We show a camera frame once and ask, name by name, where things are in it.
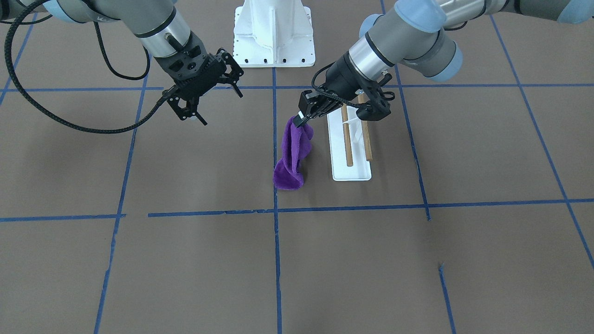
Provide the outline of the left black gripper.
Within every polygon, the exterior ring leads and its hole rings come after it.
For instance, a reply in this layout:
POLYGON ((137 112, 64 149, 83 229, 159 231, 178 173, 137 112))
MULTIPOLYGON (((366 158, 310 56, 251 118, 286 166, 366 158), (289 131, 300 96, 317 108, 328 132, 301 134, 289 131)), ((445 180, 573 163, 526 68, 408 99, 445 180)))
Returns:
MULTIPOLYGON (((361 88, 358 79, 362 76, 354 69, 348 51, 346 51, 333 64, 325 66, 318 70, 312 78, 312 87, 314 87, 315 80, 323 70, 325 72, 325 82, 317 85, 314 90, 304 90, 301 92, 298 102, 299 112, 293 118, 293 125, 300 128, 303 127, 309 120, 318 118, 323 109, 339 108, 339 102, 335 99, 329 98, 317 91, 324 91, 329 95, 336 95, 345 101, 352 101, 356 97, 356 91, 361 88)), ((372 104, 367 102, 365 104, 359 103, 359 108, 372 109, 372 104)))

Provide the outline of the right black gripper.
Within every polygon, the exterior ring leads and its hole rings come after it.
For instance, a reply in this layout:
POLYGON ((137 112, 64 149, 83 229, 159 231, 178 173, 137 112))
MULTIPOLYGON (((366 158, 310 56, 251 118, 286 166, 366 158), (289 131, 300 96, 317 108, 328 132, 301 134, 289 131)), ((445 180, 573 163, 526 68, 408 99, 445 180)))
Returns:
POLYGON ((196 46, 191 51, 161 58, 161 68, 174 81, 165 96, 176 116, 181 121, 195 117, 206 126, 208 123, 198 112, 200 97, 218 84, 228 84, 239 98, 243 98, 238 82, 244 70, 231 53, 223 48, 216 54, 200 51, 192 58, 191 55, 198 48, 196 46), (180 101, 185 101, 184 108, 180 107, 180 101))

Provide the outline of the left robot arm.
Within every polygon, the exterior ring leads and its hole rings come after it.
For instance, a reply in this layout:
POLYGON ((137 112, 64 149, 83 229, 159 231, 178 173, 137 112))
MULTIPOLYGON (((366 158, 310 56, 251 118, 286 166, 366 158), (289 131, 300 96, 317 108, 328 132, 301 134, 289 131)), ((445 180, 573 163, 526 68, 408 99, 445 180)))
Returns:
POLYGON ((379 121, 391 112, 392 92, 382 87, 392 78, 390 68, 403 64, 435 82, 458 73, 463 62, 460 46, 447 31, 484 15, 498 12, 577 25, 593 16, 591 0, 397 0, 386 13, 367 17, 358 40, 337 61, 325 66, 325 82, 305 90, 295 127, 325 116, 359 93, 368 101, 355 104, 363 121, 379 121))

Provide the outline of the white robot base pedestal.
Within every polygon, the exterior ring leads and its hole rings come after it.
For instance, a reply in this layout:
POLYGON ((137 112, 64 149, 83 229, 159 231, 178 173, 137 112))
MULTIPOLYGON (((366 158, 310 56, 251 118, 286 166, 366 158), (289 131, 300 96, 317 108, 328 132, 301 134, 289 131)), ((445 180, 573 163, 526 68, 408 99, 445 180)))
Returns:
POLYGON ((232 55, 242 67, 315 64, 312 15, 300 0, 246 0, 234 19, 232 55))

